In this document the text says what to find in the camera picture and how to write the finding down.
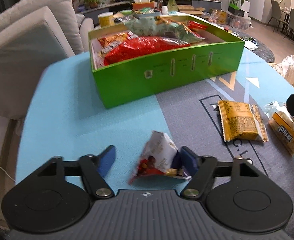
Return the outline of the red noodle snack bag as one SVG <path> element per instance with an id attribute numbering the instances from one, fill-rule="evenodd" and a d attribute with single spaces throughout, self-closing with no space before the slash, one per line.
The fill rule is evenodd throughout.
<path id="1" fill-rule="evenodd" d="M 195 22 L 195 21 L 187 21 L 186 26 L 194 32 L 199 32 L 200 30 L 206 30 L 207 25 L 203 25 L 201 23 Z"/>

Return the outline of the green gift box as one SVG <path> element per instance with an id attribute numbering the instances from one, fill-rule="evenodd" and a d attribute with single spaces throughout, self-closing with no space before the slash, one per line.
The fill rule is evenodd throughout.
<path id="1" fill-rule="evenodd" d="M 118 63 L 104 65 L 99 38 L 129 31 L 124 23 L 89 33 L 89 50 L 93 77 L 106 108 L 181 87 L 238 69 L 244 42 L 234 35 L 192 15 L 158 16 L 182 22 L 207 25 L 195 32 L 205 40 L 190 47 L 161 51 Z"/>

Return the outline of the green chips snack bag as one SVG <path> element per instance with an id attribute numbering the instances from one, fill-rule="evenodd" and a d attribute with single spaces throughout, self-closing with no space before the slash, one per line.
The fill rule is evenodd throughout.
<path id="1" fill-rule="evenodd" d="M 159 36 L 188 43 L 198 43 L 205 38 L 193 32 L 186 24 L 162 17 L 145 17 L 124 23 L 127 29 L 138 36 Z"/>

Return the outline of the orange tissue box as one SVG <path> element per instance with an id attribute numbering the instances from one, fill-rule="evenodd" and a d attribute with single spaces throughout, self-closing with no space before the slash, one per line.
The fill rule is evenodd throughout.
<path id="1" fill-rule="evenodd" d="M 133 0 L 133 10 L 140 10 L 143 8 L 154 8 L 155 2 L 152 0 Z"/>

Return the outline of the beige sofa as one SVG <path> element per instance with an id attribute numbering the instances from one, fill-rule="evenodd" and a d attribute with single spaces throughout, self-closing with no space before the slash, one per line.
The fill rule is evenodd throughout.
<path id="1" fill-rule="evenodd" d="M 21 0 L 0 14 L 0 116 L 26 116 L 43 71 L 89 50 L 93 20 L 72 0 Z"/>

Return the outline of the yellow cylindrical can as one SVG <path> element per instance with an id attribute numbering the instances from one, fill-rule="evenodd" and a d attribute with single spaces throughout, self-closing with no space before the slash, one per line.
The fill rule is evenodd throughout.
<path id="1" fill-rule="evenodd" d="M 104 12 L 98 15 L 99 25 L 101 28 L 109 27 L 114 25 L 114 13 Z"/>

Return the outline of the dark marble coffee table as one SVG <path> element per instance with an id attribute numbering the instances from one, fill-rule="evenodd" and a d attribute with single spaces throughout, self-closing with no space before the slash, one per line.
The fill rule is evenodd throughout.
<path id="1" fill-rule="evenodd" d="M 261 59 L 264 59 L 266 63 L 274 63 L 275 55 L 269 47 L 267 47 L 263 42 L 251 35 L 245 33 L 242 29 L 236 29 L 229 25 L 225 25 L 224 29 L 228 29 L 232 35 L 239 37 L 245 42 L 245 48 L 253 51 Z"/>

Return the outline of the blue plastic tray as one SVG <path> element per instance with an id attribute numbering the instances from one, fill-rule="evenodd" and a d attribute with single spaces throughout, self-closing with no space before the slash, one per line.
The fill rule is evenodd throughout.
<path id="1" fill-rule="evenodd" d="M 133 12 L 135 18 L 158 17 L 161 12 L 154 8 L 142 8 Z"/>

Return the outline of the lobster cracker snack bag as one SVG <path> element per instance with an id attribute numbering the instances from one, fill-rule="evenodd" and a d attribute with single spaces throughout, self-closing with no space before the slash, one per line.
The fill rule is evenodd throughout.
<path id="1" fill-rule="evenodd" d="M 138 35 L 134 34 L 131 31 L 124 31 L 121 33 L 99 38 L 98 42 L 101 45 L 101 51 L 99 53 L 105 55 L 112 51 L 114 48 L 117 48 L 123 42 L 127 40 L 132 40 L 134 38 L 138 38 Z"/>

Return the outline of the yellow sachima cake pack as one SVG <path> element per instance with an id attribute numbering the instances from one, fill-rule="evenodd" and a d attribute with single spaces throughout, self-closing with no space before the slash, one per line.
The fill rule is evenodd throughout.
<path id="1" fill-rule="evenodd" d="M 276 137 L 282 142 L 290 155 L 294 155 L 294 116 L 285 103 L 277 101 L 268 103 L 264 107 L 264 114 L 268 117 L 269 125 Z"/>

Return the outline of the small yellow snack packet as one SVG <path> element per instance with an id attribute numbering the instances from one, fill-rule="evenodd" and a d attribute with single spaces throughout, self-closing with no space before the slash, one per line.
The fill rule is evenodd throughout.
<path id="1" fill-rule="evenodd" d="M 257 105 L 220 100 L 218 108 L 225 142 L 234 139 L 261 142 L 269 140 Z"/>

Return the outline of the large red snack bag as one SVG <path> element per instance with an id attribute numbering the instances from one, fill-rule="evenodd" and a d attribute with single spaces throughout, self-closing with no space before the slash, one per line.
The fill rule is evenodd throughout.
<path id="1" fill-rule="evenodd" d="M 161 51 L 190 47 L 191 44 L 173 38 L 159 36 L 142 36 L 126 40 L 117 45 L 104 56 L 104 65 L 134 59 L 136 57 L 154 54 Z"/>

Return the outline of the blue grey table mat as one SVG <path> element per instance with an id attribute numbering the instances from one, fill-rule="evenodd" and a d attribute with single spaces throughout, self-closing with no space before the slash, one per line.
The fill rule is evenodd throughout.
<path id="1" fill-rule="evenodd" d="M 225 143 L 214 104 L 248 102 L 263 108 L 285 102 L 294 88 L 265 61 L 244 50 L 238 71 L 106 109 L 97 93 L 87 53 L 47 67 L 31 101 L 22 131 L 16 181 L 22 181 L 54 156 L 76 160 L 116 147 L 106 180 L 118 189 L 176 189 L 186 182 L 147 177 L 129 184 L 138 157 L 153 131 L 165 132 L 178 147 L 220 161 L 241 156 L 253 161 L 291 196 L 294 204 L 294 156 L 269 129 L 269 141 Z M 294 238 L 294 212 L 287 226 Z"/>

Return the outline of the small white red packet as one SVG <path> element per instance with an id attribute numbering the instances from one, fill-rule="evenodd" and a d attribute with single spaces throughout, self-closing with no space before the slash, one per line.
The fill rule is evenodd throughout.
<path id="1" fill-rule="evenodd" d="M 139 156 L 129 184 L 140 177 L 167 176 L 181 180 L 192 178 L 184 158 L 167 133 L 153 131 Z"/>

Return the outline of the cardboard box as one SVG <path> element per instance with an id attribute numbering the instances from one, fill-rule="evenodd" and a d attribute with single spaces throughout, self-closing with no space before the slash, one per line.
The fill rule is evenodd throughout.
<path id="1" fill-rule="evenodd" d="M 196 15 L 196 16 L 202 16 L 204 15 L 204 8 L 200 9 L 195 9 L 191 5 L 177 5 L 178 11 L 185 13 L 185 14 L 190 14 L 190 15 Z"/>

